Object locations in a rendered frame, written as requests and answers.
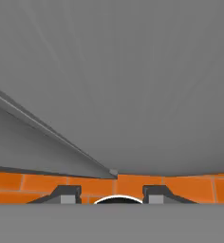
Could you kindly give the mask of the black round thing white rim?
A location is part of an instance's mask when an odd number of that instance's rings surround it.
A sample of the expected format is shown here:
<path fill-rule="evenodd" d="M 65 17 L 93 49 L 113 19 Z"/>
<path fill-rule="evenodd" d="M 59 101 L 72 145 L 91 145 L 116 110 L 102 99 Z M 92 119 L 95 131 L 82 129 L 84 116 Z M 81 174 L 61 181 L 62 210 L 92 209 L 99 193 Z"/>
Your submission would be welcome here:
<path fill-rule="evenodd" d="M 142 200 L 132 196 L 113 195 L 98 199 L 95 204 L 142 204 Z"/>

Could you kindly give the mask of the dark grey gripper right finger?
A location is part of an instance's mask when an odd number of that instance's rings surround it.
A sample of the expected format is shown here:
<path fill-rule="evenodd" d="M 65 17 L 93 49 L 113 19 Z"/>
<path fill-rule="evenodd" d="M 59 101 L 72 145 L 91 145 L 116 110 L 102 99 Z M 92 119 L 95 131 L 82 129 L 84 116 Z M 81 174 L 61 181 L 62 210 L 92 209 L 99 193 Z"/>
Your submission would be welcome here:
<path fill-rule="evenodd" d="M 144 204 L 195 204 L 190 199 L 175 195 L 165 185 L 144 185 L 142 193 Z"/>

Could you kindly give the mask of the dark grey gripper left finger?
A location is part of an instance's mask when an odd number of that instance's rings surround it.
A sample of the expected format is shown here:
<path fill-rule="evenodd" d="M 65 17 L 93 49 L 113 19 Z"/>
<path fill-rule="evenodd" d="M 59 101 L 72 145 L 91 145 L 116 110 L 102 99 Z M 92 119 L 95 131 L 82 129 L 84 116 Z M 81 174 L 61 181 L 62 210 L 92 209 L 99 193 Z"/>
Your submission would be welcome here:
<path fill-rule="evenodd" d="M 81 204 L 81 193 L 80 185 L 59 185 L 50 195 L 34 199 L 30 204 Z"/>

